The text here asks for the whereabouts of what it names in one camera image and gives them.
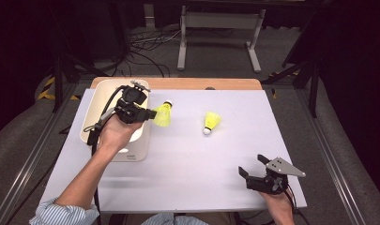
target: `metal stand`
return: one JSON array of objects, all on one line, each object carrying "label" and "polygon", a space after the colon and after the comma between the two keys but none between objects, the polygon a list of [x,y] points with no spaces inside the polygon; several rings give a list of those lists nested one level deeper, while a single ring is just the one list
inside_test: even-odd
[{"label": "metal stand", "polygon": [[262,27],[266,11],[260,10],[259,14],[229,14],[229,13],[203,13],[187,12],[187,7],[181,9],[181,41],[178,53],[177,69],[184,70],[186,65],[186,29],[187,27],[210,27],[210,28],[233,28],[233,29],[253,29],[251,41],[246,42],[249,57],[253,70],[256,73],[261,72],[260,64],[257,59],[254,47]]}]

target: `wrist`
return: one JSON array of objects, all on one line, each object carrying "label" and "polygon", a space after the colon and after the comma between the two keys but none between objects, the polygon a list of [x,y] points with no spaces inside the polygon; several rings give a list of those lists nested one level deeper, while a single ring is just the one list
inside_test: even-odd
[{"label": "wrist", "polygon": [[273,215],[274,221],[277,225],[295,225],[293,221],[293,214],[281,212]]},{"label": "wrist", "polygon": [[99,162],[110,163],[118,151],[115,147],[100,146],[93,158]]}]

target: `striped shirt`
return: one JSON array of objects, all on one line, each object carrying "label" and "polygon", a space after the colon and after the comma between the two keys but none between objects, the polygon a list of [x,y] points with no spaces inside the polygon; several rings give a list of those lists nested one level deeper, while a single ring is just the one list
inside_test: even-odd
[{"label": "striped shirt", "polygon": [[[54,204],[55,199],[41,203],[36,214],[29,220],[30,224],[50,224],[50,225],[88,225],[92,224],[99,216],[97,207],[92,204],[91,209],[84,210],[81,207],[68,205],[61,206]],[[196,217],[179,216],[173,213],[159,213],[147,219],[143,225],[207,225],[207,223]]]}]

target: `yellow shuttlecock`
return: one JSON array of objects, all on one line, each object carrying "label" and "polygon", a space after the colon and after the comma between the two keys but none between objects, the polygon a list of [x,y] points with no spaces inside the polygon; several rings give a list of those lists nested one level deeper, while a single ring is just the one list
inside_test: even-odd
[{"label": "yellow shuttlecock", "polygon": [[204,134],[208,135],[212,129],[221,121],[221,116],[215,112],[207,112],[205,117]]},{"label": "yellow shuttlecock", "polygon": [[157,112],[155,115],[154,123],[160,127],[168,127],[170,125],[170,111],[172,110],[173,103],[171,100],[166,100],[154,109]]}]

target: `white table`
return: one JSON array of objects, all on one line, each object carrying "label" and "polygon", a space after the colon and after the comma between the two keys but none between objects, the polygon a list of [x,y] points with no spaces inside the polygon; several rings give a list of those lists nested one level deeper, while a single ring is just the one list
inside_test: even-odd
[{"label": "white table", "polygon": [[[91,157],[80,132],[93,93],[94,89],[84,93],[42,202],[59,196]],[[146,122],[151,123],[147,157],[139,162],[112,162],[108,166],[99,183],[101,211],[265,209],[263,199],[254,190],[246,189],[245,180],[238,174],[241,166],[250,175],[265,175],[265,165],[257,160],[257,154],[291,162],[265,91],[152,90],[149,108],[166,99],[174,103],[172,124],[157,127]],[[202,132],[206,111],[222,116],[210,136]],[[307,206],[297,178],[289,176],[289,184],[297,206]]]}]

